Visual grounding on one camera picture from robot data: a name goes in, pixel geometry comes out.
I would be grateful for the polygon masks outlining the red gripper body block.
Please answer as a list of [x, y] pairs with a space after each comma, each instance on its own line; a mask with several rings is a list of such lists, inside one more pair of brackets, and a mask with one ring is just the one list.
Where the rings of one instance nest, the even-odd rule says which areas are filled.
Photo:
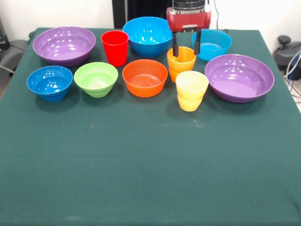
[[166, 18], [172, 32], [207, 29], [211, 22], [211, 11], [166, 9]]

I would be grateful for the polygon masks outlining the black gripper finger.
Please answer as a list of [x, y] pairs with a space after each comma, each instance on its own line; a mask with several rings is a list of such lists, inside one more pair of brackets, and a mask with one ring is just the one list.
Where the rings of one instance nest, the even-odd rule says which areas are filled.
[[172, 40], [172, 48], [173, 48], [173, 56], [179, 56], [179, 46], [177, 43], [177, 32], [172, 32], [173, 40]]
[[199, 54], [200, 53], [201, 32], [202, 32], [202, 30], [197, 30], [197, 32], [196, 32], [196, 40], [195, 40], [195, 45], [194, 45], [194, 54]]

